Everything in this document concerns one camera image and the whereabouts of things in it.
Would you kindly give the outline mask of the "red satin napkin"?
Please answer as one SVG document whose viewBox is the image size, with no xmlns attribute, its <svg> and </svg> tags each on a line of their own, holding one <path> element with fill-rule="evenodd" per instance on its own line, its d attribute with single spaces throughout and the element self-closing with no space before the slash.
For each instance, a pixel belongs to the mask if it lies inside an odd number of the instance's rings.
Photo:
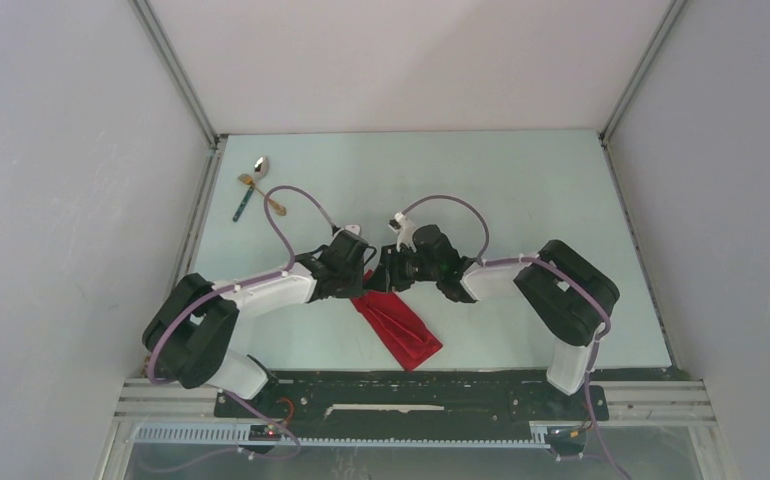
<svg viewBox="0 0 770 480">
<path fill-rule="evenodd" d="M 350 302 L 404 371 L 442 350 L 442 342 L 394 292 L 368 291 Z"/>
</svg>

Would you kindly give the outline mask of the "gold fork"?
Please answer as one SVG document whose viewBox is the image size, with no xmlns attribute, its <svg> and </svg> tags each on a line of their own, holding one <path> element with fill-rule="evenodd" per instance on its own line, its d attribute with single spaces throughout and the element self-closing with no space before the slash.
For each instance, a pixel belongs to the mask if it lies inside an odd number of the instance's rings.
<svg viewBox="0 0 770 480">
<path fill-rule="evenodd" d="M 248 202 L 250 201 L 254 193 L 259 193 L 262 197 L 264 197 L 267 200 L 267 203 L 270 206 L 270 208 L 277 215 L 279 216 L 287 215 L 287 209 L 283 205 L 281 205 L 280 203 L 278 203 L 273 199 L 269 199 L 266 197 L 265 192 L 258 186 L 253 176 L 249 174 L 241 174 L 237 177 L 237 180 L 247 186 L 247 192 L 244 194 L 244 198 L 242 199 L 241 203 L 239 204 L 239 207 L 236 210 L 236 213 L 233 217 L 234 221 L 237 221 L 240 218 L 240 216 L 243 213 L 243 210 L 248 205 Z"/>
</svg>

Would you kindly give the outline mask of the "silver spoon teal handle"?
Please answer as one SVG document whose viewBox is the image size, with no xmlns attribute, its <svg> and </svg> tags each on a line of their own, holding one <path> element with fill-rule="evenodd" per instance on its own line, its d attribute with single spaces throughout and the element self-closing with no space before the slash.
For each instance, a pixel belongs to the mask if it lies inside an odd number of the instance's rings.
<svg viewBox="0 0 770 480">
<path fill-rule="evenodd" d="M 243 199 L 239 203 L 233 215 L 233 218 L 232 218 L 233 222 L 239 221 L 253 193 L 255 192 L 255 187 L 257 186 L 257 182 L 263 179 L 268 174 L 269 170 L 270 170 L 269 158 L 267 156 L 261 156 L 255 162 L 253 167 L 253 172 L 251 174 L 241 174 L 238 176 L 238 180 L 244 185 L 246 185 L 248 189 L 244 194 Z"/>
</svg>

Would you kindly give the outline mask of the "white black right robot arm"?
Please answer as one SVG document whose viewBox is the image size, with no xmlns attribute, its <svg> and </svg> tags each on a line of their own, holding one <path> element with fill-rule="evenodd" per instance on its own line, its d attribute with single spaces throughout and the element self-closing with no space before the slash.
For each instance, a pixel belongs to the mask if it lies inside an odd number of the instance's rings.
<svg viewBox="0 0 770 480">
<path fill-rule="evenodd" d="M 561 240 L 550 240 L 533 254 L 483 260 L 459 254 L 434 224 L 402 226 L 392 220 L 389 226 L 397 240 L 382 248 L 364 282 L 367 290 L 402 292 L 431 282 L 456 303 L 524 298 L 555 338 L 544 408 L 567 418 L 581 407 L 580 388 L 594 370 L 598 344 L 620 299 L 612 280 Z"/>
</svg>

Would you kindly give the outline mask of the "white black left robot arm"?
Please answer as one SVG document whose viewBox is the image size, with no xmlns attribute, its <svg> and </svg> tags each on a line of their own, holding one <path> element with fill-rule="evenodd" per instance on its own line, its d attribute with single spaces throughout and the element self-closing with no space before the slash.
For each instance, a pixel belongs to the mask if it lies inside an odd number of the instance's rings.
<svg viewBox="0 0 770 480">
<path fill-rule="evenodd" d="M 275 377 L 253 356 L 231 349 L 238 320 L 323 299 L 360 297 L 370 249 L 356 229 L 341 228 L 329 244 L 296 255 L 287 269 L 231 282 L 186 275 L 142 335 L 150 353 L 148 378 L 185 389 L 209 385 L 236 395 L 253 416 L 269 414 L 277 403 Z"/>
</svg>

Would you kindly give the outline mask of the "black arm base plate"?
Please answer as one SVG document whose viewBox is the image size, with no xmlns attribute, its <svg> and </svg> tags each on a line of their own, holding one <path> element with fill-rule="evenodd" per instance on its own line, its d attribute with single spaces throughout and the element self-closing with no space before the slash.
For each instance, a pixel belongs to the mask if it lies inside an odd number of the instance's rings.
<svg viewBox="0 0 770 480">
<path fill-rule="evenodd" d="M 542 422 L 609 418 L 599 386 L 566 395 L 538 370 L 281 371 L 253 400 L 296 436 L 522 440 Z"/>
</svg>

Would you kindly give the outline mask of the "right aluminium frame post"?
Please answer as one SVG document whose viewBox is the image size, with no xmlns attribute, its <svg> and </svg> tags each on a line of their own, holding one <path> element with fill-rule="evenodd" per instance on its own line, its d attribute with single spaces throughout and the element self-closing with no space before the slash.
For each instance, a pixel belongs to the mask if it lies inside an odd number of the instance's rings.
<svg viewBox="0 0 770 480">
<path fill-rule="evenodd" d="M 677 22 L 688 6 L 688 0 L 672 0 L 663 14 L 652 37 L 648 41 L 644 52 L 634 68 L 631 77 L 624 87 L 619 99 L 615 103 L 601 132 L 600 139 L 604 146 L 611 143 L 618 128 L 623 122 L 627 111 L 634 102 L 638 92 L 643 86 L 647 75 L 656 62 L 664 44 L 673 32 Z"/>
</svg>

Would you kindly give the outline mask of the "aluminium frame post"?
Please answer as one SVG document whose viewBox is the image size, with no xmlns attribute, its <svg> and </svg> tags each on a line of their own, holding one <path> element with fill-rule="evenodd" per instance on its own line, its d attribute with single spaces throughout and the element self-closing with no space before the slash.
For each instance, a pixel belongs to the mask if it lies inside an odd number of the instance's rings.
<svg viewBox="0 0 770 480">
<path fill-rule="evenodd" d="M 663 14 L 652 37 L 648 41 L 644 52 L 634 68 L 631 77 L 624 87 L 619 99 L 615 103 L 601 132 L 600 139 L 604 146 L 611 143 L 618 128 L 623 122 L 627 111 L 634 102 L 638 92 L 643 86 L 647 75 L 656 62 L 664 44 L 673 32 L 677 22 L 688 6 L 688 0 L 672 0 Z"/>
<path fill-rule="evenodd" d="M 130 0 L 138 21 L 148 35 L 161 63 L 168 72 L 170 79 L 184 100 L 190 114 L 196 121 L 198 128 L 207 141 L 210 148 L 215 149 L 219 143 L 220 135 L 213 127 L 207 112 L 199 99 L 173 43 L 167 35 L 162 22 L 152 3 L 147 0 Z"/>
</svg>

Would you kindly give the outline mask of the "left aluminium frame post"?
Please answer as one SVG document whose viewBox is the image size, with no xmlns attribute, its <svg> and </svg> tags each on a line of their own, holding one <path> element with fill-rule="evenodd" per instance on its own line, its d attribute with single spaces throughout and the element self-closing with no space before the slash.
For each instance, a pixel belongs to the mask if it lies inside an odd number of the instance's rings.
<svg viewBox="0 0 770 480">
<path fill-rule="evenodd" d="M 168 72 L 170 79 L 184 100 L 190 114 L 196 121 L 198 128 L 207 141 L 210 148 L 215 149 L 219 143 L 220 135 L 213 127 L 207 112 L 199 99 L 173 43 L 167 35 L 162 22 L 152 3 L 147 0 L 130 0 L 138 21 L 148 35 L 161 63 Z"/>
</svg>

